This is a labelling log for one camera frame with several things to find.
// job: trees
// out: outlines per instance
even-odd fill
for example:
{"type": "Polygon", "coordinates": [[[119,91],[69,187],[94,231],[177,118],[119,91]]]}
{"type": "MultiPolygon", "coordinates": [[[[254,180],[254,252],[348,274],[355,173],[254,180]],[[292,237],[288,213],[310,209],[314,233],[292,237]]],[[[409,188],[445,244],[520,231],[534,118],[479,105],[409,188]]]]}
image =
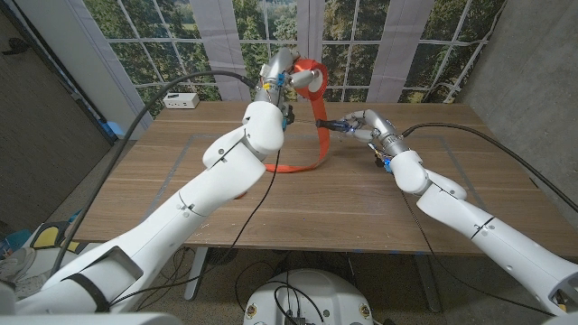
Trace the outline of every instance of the trees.
{"type": "MultiPolygon", "coordinates": [[[[276,41],[291,41],[297,39],[297,4],[295,0],[231,0],[235,11],[239,39],[247,75],[258,79],[258,73],[263,63],[269,59],[269,52],[276,53],[281,46],[294,47],[295,44],[269,43],[268,39],[276,41]]],[[[153,0],[122,0],[133,25],[141,38],[168,39],[169,33],[179,39],[200,39],[200,33],[195,23],[194,13],[189,0],[156,0],[162,17],[163,25],[157,13],[153,0]]],[[[468,13],[457,40],[472,42],[483,38],[488,32],[494,15],[502,6],[504,0],[476,0],[471,2],[468,13]]],[[[87,8],[92,13],[101,31],[108,39],[136,39],[136,35],[123,14],[116,0],[85,0],[87,8]]],[[[422,39],[451,41],[458,26],[466,0],[435,0],[433,10],[424,28],[422,39]]],[[[359,0],[358,19],[353,35],[354,44],[350,48],[353,29],[353,16],[356,11],[355,0],[326,0],[323,13],[323,40],[331,44],[322,45],[322,62],[329,70],[329,85],[341,88],[328,89],[327,100],[341,100],[341,95],[348,101],[364,101],[367,97],[367,87],[371,81],[378,45],[375,43],[358,44],[355,41],[379,41],[382,37],[384,23],[387,19],[389,0],[359,0]],[[347,79],[345,71],[350,52],[350,65],[347,79]],[[348,86],[365,88],[348,88],[348,86]]],[[[171,42],[145,42],[146,56],[139,42],[111,42],[111,47],[125,67],[130,79],[136,85],[168,81],[182,75],[182,66],[177,58],[171,42]],[[154,71],[154,66],[160,72],[161,78],[154,71]]],[[[200,42],[176,42],[183,67],[187,72],[208,70],[209,59],[200,42]]],[[[436,83],[454,84],[475,52],[477,45],[470,46],[422,43],[418,46],[412,62],[405,86],[430,88],[435,76],[442,67],[443,58],[448,55],[447,64],[440,73],[436,83]]],[[[461,85],[469,76],[471,68],[465,74],[461,85]]],[[[214,82],[213,77],[202,77],[194,82],[214,82]]],[[[201,98],[220,98],[214,86],[195,86],[201,98]]],[[[146,91],[139,89],[139,94],[146,91]]],[[[421,100],[422,90],[405,90],[400,101],[421,100]]],[[[449,89],[440,86],[434,89],[428,101],[444,100],[449,89]]]]}
{"type": "MultiPolygon", "coordinates": [[[[85,0],[85,4],[98,24],[98,27],[108,39],[135,39],[136,35],[115,0],[85,0]]],[[[163,19],[154,8],[152,0],[123,0],[128,15],[141,38],[168,38],[166,28],[172,37],[199,39],[199,29],[194,20],[191,5],[187,0],[157,0],[163,19]]],[[[159,70],[160,80],[154,72],[151,61],[146,57],[145,50],[138,42],[111,42],[110,46],[125,68],[126,74],[135,85],[170,81],[182,75],[182,67],[176,52],[170,42],[145,42],[144,47],[149,52],[151,60],[159,70]]],[[[210,70],[209,59],[202,43],[176,42],[183,67],[187,72],[210,70]]],[[[215,82],[212,76],[205,76],[193,82],[215,82]]],[[[147,102],[160,87],[138,88],[137,91],[144,102],[147,102]]],[[[172,91],[196,91],[201,100],[220,100],[219,90],[214,86],[189,87],[179,85],[172,91]]],[[[155,103],[151,111],[156,116],[163,104],[155,103]]]]}

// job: white power strip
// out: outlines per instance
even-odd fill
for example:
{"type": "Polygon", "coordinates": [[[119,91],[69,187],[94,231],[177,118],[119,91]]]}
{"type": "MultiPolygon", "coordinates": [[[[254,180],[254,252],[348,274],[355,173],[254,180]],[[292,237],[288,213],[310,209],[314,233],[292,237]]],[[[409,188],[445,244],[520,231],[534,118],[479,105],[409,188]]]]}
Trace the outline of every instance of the white power strip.
{"type": "Polygon", "coordinates": [[[195,108],[199,104],[199,96],[196,93],[168,93],[163,102],[167,108],[195,108]]]}

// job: window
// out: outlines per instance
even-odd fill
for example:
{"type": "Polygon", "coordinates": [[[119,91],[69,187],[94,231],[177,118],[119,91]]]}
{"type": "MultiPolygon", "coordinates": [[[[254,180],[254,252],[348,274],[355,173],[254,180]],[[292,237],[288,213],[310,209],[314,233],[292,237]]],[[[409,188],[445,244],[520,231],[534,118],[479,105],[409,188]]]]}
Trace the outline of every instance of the window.
{"type": "MultiPolygon", "coordinates": [[[[279,48],[297,46],[297,1],[230,1],[247,76],[259,80],[261,66],[279,48]]],[[[84,2],[144,102],[168,81],[210,69],[189,0],[84,2]]],[[[399,102],[452,102],[503,5],[504,0],[435,0],[399,102]]],[[[324,8],[319,13],[322,63],[329,71],[324,98],[366,101],[389,0],[325,0],[324,8]]],[[[211,76],[183,82],[179,90],[220,100],[211,76]]],[[[286,95],[297,99],[292,89],[286,95]]],[[[159,101],[153,116],[162,107],[159,101]]]]}
{"type": "MultiPolygon", "coordinates": [[[[297,3],[295,0],[233,0],[238,38],[247,76],[259,80],[264,63],[281,47],[297,46],[297,3]]],[[[288,89],[289,100],[297,94],[288,89]]]]}
{"type": "Polygon", "coordinates": [[[399,102],[453,102],[503,5],[504,0],[436,0],[399,102]]]}
{"type": "MultiPolygon", "coordinates": [[[[210,70],[188,0],[85,0],[86,7],[146,103],[179,76],[210,70]]],[[[213,77],[182,82],[173,91],[220,100],[213,77]]],[[[158,101],[155,117],[163,109],[158,101]]]]}
{"type": "Polygon", "coordinates": [[[327,101],[364,102],[387,18],[388,0],[327,0],[322,62],[327,101]]]}

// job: table leg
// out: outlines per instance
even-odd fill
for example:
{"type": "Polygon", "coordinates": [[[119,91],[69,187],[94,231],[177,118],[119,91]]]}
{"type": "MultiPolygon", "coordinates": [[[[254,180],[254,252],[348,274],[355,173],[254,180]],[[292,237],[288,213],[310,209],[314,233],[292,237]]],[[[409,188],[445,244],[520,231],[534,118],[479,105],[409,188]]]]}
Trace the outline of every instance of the table leg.
{"type": "MultiPolygon", "coordinates": [[[[208,247],[197,247],[197,250],[195,251],[195,258],[192,260],[189,279],[199,276],[202,270],[205,268],[205,262],[207,260],[207,252],[209,252],[208,247]]],[[[189,301],[193,300],[197,295],[199,285],[200,279],[189,282],[184,290],[184,299],[189,301]]]]}
{"type": "Polygon", "coordinates": [[[422,287],[424,288],[427,307],[431,312],[442,311],[442,303],[440,302],[440,295],[437,292],[437,286],[435,285],[429,256],[414,255],[414,260],[417,265],[417,272],[419,272],[419,277],[422,280],[422,287]]]}

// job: floor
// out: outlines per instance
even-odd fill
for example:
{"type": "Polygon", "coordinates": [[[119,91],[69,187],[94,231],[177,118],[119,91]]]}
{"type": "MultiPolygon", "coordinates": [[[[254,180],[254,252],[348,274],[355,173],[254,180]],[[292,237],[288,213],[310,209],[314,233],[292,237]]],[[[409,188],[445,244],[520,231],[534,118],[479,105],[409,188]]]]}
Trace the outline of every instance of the floor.
{"type": "MultiPolygon", "coordinates": [[[[124,154],[134,143],[129,143],[124,154]]],[[[110,161],[117,145],[111,149],[85,180],[52,214],[50,221],[66,220],[82,208],[93,184],[110,161]]],[[[203,277],[199,293],[192,302],[182,296],[184,287],[165,293],[156,292],[155,300],[164,296],[143,311],[168,312],[185,324],[241,324],[243,312],[234,294],[235,280],[249,265],[267,261],[275,267],[286,257],[286,264],[279,269],[300,267],[321,268],[342,277],[350,276],[344,254],[315,252],[276,252],[272,250],[238,250],[235,258],[203,277]]],[[[358,289],[366,296],[375,320],[392,320],[395,324],[541,324],[547,317],[535,311],[503,302],[457,283],[433,259],[433,274],[437,282],[443,312],[428,311],[415,262],[410,255],[379,255],[349,253],[358,289]]],[[[193,252],[185,253],[178,275],[186,276],[191,267],[193,252]]],[[[440,256],[440,261],[458,278],[490,293],[516,302],[539,307],[531,295],[513,278],[486,257],[440,256]]],[[[164,274],[174,271],[170,261],[164,274]]],[[[272,276],[263,265],[255,265],[239,279],[238,294],[243,307],[250,294],[272,276]]],[[[159,275],[155,284],[164,283],[159,275]]]]}

